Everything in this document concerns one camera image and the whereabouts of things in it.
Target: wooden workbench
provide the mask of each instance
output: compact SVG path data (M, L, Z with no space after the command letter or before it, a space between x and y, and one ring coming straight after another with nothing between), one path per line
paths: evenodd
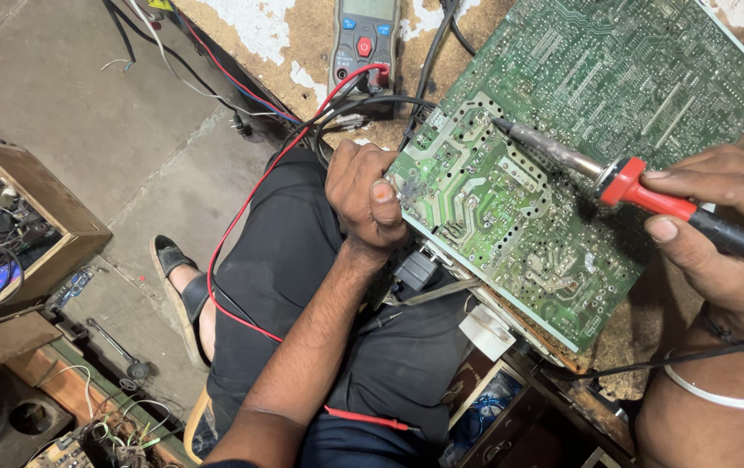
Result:
M463 0L460 29L478 48L505 16L514 0ZM711 0L714 12L744 44L744 2ZM225 48L265 89L301 118L310 118L325 99L332 44L333 0L178 0L178 7ZM398 47L398 86L413 94L429 44L441 21L437 0L403 1ZM440 101L470 61L470 55L448 34L430 75L427 98ZM391 122L372 122L351 133L330 133L332 146L342 139L370 141L395 149L401 140L408 107ZM744 137L739 144L744 148ZM598 369L648 359L682 334L701 299L681 273L656 260L629 293L597 340L589 356ZM609 377L604 386L614 396L639 398L646 375Z

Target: green circuit board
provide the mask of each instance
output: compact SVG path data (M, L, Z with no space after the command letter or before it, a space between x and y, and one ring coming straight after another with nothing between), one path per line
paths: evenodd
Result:
M389 169L405 217L573 351L643 271L642 212L491 123L660 169L744 131L744 48L696 0L518 0Z

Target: black sandal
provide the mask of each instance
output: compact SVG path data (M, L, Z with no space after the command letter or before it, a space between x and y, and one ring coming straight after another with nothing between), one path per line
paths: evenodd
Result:
M196 263L185 256L174 241L165 236L155 236L150 240L150 253L164 291L176 307L181 335L184 337L184 345L187 348L187 355L190 356L190 362L198 370L210 372L211 362L201 349L199 338L199 315L201 308L210 298L210 293L207 292L207 274L202 273L193 278L179 294L167 277L170 272L181 265L189 265L198 270Z

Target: man's left hand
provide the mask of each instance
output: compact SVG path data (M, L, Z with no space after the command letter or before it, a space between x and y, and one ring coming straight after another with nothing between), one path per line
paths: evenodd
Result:
M329 164L325 195L349 239L385 261L407 239L407 226L395 190L383 178L398 157L372 143L344 141Z

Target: hand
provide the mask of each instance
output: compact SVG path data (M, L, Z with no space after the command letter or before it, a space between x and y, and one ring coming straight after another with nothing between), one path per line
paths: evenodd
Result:
M347 242L381 264L407 239L395 190L383 178L396 157L398 153L372 143L359 146L344 141L325 179L325 196L349 230Z
M744 217L744 152L722 145L647 172L642 183L659 192L733 207ZM712 242L679 218L656 216L644 227L658 247L711 304L713 319L744 339L744 260L720 254Z

